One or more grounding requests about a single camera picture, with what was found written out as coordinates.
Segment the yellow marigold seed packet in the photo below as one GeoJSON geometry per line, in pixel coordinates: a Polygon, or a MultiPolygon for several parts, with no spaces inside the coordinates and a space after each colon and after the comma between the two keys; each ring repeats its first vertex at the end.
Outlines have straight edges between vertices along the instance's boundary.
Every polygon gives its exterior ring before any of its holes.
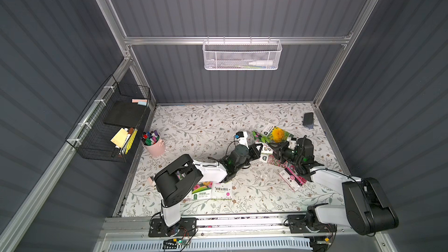
{"type": "Polygon", "coordinates": [[[266,126],[265,129],[261,132],[262,137],[266,141],[266,143],[280,143],[289,141],[294,137],[293,134],[285,131],[284,129],[277,126],[266,126]]]}

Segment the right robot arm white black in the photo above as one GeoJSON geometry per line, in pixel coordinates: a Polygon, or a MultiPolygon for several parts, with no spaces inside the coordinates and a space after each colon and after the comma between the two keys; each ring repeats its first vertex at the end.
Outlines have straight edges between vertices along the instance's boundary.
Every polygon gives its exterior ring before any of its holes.
{"type": "Polygon", "coordinates": [[[270,142],[273,156],[289,163],[296,177],[325,186],[343,196],[343,205],[311,205],[301,223],[315,232],[325,225],[349,226],[359,235],[395,229],[399,217],[375,178],[360,178],[331,170],[315,161],[313,144],[306,136],[285,142],[270,142]]]}

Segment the sunflowers moss rose seed packet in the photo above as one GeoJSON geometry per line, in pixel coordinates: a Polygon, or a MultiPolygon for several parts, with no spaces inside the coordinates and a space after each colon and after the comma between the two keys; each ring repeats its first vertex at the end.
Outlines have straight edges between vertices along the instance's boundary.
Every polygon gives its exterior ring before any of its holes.
{"type": "Polygon", "coordinates": [[[231,200],[232,199],[232,182],[214,183],[212,186],[212,200],[231,200]]]}

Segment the aluminium front rail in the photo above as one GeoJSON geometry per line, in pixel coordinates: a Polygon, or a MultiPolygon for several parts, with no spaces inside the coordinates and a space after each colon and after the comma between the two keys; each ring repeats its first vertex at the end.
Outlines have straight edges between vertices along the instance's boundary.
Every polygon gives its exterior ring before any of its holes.
{"type": "MultiPolygon", "coordinates": [[[[322,232],[310,232],[303,228],[299,233],[291,233],[287,227],[289,212],[276,213],[238,213],[222,215],[195,215],[196,225],[188,226],[189,233],[180,229],[180,237],[189,239],[196,233],[196,239],[228,239],[228,238],[274,238],[296,237],[315,239],[318,237],[330,237],[331,240],[343,237],[355,237],[366,240],[375,240],[380,246],[385,245],[385,232],[377,232],[374,236],[361,236],[351,227],[339,226],[334,233],[324,229],[322,232]]],[[[101,228],[97,245],[105,245],[112,241],[140,241],[140,240],[165,240],[169,237],[165,233],[157,238],[149,237],[150,230],[154,227],[151,223],[158,221],[155,217],[121,217],[106,218],[101,228]]]]}

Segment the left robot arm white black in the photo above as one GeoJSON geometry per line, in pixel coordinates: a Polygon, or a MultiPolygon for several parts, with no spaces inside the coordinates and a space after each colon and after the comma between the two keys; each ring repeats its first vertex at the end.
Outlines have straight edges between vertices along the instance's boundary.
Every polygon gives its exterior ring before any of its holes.
{"type": "Polygon", "coordinates": [[[239,170],[261,157],[262,143],[247,143],[247,133],[238,132],[231,153],[214,162],[200,162],[184,154],[159,171],[154,182],[161,195],[161,217],[171,228],[181,220],[180,203],[201,182],[227,183],[239,170]]]}

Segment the yellow sticky note pad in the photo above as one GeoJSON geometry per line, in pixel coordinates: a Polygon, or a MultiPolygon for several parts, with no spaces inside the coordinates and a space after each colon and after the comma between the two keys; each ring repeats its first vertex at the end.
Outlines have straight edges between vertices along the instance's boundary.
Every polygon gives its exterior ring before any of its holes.
{"type": "Polygon", "coordinates": [[[127,136],[128,129],[121,128],[110,141],[115,145],[116,148],[122,148],[126,143],[127,136]]]}

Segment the green leaf purple seed packet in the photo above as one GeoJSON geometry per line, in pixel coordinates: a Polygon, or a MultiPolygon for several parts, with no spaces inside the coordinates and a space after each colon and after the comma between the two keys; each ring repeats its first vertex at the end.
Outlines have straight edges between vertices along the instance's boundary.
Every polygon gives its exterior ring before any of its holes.
{"type": "Polygon", "coordinates": [[[271,140],[266,135],[263,135],[263,134],[258,133],[256,131],[253,131],[252,134],[253,134],[255,142],[261,142],[261,143],[264,143],[264,144],[271,143],[271,140]]]}

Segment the pink pen cup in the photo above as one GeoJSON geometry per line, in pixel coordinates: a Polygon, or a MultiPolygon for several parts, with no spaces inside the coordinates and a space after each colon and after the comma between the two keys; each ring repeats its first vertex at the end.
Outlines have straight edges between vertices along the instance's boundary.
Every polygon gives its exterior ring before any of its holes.
{"type": "Polygon", "coordinates": [[[157,130],[143,132],[141,141],[143,143],[143,147],[152,157],[161,156],[166,150],[165,142],[161,139],[161,136],[157,130]]]}

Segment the magenta zinnia seed packet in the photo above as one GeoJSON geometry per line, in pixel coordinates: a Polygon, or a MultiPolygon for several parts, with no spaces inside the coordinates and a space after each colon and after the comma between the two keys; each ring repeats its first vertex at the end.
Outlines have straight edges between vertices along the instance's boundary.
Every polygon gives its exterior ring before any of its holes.
{"type": "Polygon", "coordinates": [[[286,167],[281,170],[280,177],[294,192],[299,191],[308,182],[305,178],[298,176],[293,167],[286,167]]]}

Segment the white tube in basket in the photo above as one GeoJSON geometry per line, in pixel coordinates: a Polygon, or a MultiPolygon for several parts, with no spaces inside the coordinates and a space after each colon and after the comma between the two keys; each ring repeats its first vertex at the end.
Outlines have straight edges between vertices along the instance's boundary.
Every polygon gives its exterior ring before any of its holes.
{"type": "Polygon", "coordinates": [[[251,67],[258,67],[258,68],[269,68],[274,66],[273,60],[258,60],[258,61],[251,61],[248,63],[251,67]]]}

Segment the small pink eraser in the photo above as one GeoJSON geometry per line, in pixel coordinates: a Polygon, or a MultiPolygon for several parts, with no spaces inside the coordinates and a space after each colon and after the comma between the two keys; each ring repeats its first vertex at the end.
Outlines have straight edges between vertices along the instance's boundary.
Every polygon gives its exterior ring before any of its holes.
{"type": "Polygon", "coordinates": [[[147,182],[148,182],[151,186],[153,186],[153,187],[156,186],[156,183],[154,182],[154,180],[153,180],[152,177],[148,177],[147,182]]]}

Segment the pink flowers white seed packet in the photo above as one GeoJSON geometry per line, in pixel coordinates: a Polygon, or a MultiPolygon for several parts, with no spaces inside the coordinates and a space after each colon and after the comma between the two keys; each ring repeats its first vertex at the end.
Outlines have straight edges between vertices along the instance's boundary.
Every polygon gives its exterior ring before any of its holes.
{"type": "Polygon", "coordinates": [[[263,143],[262,145],[263,145],[263,147],[262,147],[261,155],[259,158],[260,162],[278,166],[278,167],[282,167],[282,168],[284,168],[286,166],[286,164],[281,163],[281,161],[277,160],[274,157],[273,150],[268,146],[267,143],[263,143]]]}

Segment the black phone-like device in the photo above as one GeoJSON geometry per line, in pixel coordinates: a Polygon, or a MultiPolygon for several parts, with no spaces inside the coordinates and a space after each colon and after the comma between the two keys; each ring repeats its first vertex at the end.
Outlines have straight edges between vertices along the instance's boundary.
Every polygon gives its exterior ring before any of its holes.
{"type": "Polygon", "coordinates": [[[308,129],[314,128],[314,113],[308,112],[303,115],[303,121],[302,124],[304,127],[308,129]]]}

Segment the mixed ranunculus seed packet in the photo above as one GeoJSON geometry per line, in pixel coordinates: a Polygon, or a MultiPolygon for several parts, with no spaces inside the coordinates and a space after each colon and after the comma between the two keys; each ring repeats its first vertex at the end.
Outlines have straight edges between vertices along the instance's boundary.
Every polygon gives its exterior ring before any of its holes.
{"type": "Polygon", "coordinates": [[[213,182],[200,182],[193,187],[190,197],[193,200],[210,200],[212,190],[213,182]]]}

